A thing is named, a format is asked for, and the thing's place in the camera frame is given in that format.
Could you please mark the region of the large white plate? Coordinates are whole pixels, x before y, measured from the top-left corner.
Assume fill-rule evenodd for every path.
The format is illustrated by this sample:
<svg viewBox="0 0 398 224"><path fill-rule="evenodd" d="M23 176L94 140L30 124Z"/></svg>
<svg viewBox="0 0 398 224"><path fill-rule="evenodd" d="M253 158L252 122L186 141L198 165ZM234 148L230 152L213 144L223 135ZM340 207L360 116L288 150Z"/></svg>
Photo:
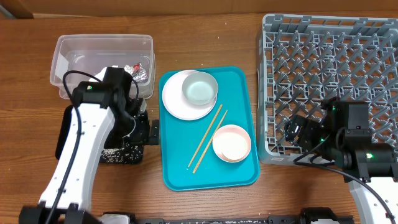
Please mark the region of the large white plate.
<svg viewBox="0 0 398 224"><path fill-rule="evenodd" d="M167 111L174 117L182 120L196 120L206 116L215 106L217 96L205 105L189 103L182 93L184 79L194 70L182 70L165 73L159 81L159 92Z"/></svg>

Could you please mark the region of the white tissue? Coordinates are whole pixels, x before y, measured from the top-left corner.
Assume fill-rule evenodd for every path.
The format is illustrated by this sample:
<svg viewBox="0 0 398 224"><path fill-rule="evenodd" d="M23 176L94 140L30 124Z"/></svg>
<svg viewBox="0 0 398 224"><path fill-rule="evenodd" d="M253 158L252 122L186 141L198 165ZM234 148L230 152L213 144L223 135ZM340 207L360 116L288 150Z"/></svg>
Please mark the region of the white tissue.
<svg viewBox="0 0 398 224"><path fill-rule="evenodd" d="M93 78L90 78L89 82L98 82L96 78L105 82L113 82L115 80L115 73L118 69L118 66L104 67L99 73L94 75Z"/></svg>

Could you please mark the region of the pink bowl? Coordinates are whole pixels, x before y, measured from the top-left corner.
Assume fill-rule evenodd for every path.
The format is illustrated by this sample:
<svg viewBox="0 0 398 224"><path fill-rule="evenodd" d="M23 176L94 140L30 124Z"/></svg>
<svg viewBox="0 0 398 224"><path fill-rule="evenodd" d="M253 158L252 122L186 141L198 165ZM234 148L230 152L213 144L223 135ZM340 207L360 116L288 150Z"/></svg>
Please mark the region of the pink bowl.
<svg viewBox="0 0 398 224"><path fill-rule="evenodd" d="M229 124L219 128L212 140L215 154L223 161L243 161L251 151L251 138L240 126Z"/></svg>

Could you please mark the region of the grey dishwasher rack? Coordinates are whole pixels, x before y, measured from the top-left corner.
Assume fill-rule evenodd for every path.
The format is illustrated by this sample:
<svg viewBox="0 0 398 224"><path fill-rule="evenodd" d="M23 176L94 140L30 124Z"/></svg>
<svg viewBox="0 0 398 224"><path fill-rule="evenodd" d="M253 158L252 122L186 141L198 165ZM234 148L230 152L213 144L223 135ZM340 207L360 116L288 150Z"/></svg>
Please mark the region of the grey dishwasher rack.
<svg viewBox="0 0 398 224"><path fill-rule="evenodd" d="M397 20L266 14L257 35L257 151L289 166L301 148L284 139L294 115L319 121L321 102L365 101L373 142L397 146Z"/></svg>

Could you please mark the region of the grey bowl with rice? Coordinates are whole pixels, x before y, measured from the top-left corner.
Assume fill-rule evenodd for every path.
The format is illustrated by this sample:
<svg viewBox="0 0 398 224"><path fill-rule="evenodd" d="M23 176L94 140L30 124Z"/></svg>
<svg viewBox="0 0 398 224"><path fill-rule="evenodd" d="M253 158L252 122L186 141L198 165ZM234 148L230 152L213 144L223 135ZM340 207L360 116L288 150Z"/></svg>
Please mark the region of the grey bowl with rice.
<svg viewBox="0 0 398 224"><path fill-rule="evenodd" d="M205 105L216 98L218 83L209 73L194 70L184 79L182 93L189 103Z"/></svg>

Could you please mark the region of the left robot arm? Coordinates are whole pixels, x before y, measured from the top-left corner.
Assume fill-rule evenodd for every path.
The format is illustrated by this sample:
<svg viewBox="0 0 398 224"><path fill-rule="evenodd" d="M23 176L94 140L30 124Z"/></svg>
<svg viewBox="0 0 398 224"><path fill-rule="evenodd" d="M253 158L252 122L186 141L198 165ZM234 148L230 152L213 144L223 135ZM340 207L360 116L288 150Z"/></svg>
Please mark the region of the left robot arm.
<svg viewBox="0 0 398 224"><path fill-rule="evenodd" d="M89 76L66 93L58 138L58 164L37 206L24 206L19 223L135 223L135 216L91 214L91 196L101 155L115 149L124 162L141 160L144 146L158 145L159 121L149 121L143 99L131 99L136 81L123 68L106 67L103 77Z"/></svg>

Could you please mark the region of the red silver foil wrapper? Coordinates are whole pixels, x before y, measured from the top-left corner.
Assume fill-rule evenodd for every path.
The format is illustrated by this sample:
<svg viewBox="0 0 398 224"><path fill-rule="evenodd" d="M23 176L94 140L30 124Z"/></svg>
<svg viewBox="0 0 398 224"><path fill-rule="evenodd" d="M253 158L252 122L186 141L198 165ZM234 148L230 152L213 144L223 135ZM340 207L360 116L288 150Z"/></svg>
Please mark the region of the red silver foil wrapper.
<svg viewBox="0 0 398 224"><path fill-rule="evenodd" d="M149 75L141 63L137 63L133 66L125 65L124 70L138 83L144 83L149 79Z"/></svg>

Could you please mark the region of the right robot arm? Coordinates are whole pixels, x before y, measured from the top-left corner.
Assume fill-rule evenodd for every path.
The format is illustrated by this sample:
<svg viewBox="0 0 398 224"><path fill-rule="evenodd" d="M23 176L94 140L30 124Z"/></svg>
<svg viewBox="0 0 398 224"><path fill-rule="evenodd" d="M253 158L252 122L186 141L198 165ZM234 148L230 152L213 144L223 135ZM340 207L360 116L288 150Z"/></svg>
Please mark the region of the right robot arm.
<svg viewBox="0 0 398 224"><path fill-rule="evenodd" d="M372 142L368 104L334 97L321 108L319 122L296 114L285 123L285 140L304 150L293 163L342 175L363 223L397 223L397 153Z"/></svg>

